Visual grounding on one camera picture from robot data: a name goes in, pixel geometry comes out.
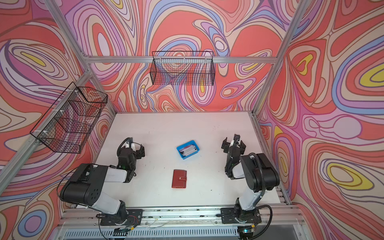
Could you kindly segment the red leather card holder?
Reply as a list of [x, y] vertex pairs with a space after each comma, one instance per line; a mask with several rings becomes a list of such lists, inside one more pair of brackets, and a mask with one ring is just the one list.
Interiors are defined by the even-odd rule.
[[187, 171], [186, 170], [174, 170], [172, 188], [173, 189], [185, 189], [187, 187]]

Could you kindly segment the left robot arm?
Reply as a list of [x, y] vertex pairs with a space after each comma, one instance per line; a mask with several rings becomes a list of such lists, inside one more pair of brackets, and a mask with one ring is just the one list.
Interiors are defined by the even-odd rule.
[[122, 200], [103, 191], [105, 183], [128, 184], [136, 176], [137, 160], [145, 157], [145, 147], [126, 138], [118, 146], [116, 166], [81, 164], [59, 193], [61, 201], [98, 211], [101, 226], [126, 226], [131, 231], [141, 224], [142, 210], [128, 211]]

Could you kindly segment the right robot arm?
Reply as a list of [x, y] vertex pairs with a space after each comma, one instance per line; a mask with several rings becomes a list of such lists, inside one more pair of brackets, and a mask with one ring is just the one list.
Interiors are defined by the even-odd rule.
[[280, 184], [280, 177], [264, 153], [245, 154], [246, 145], [241, 136], [234, 135], [231, 142], [224, 139], [221, 148], [227, 154], [225, 174], [231, 180], [246, 180], [247, 188], [236, 199], [232, 208], [222, 208], [223, 224], [254, 224], [262, 222], [259, 202], [268, 191]]

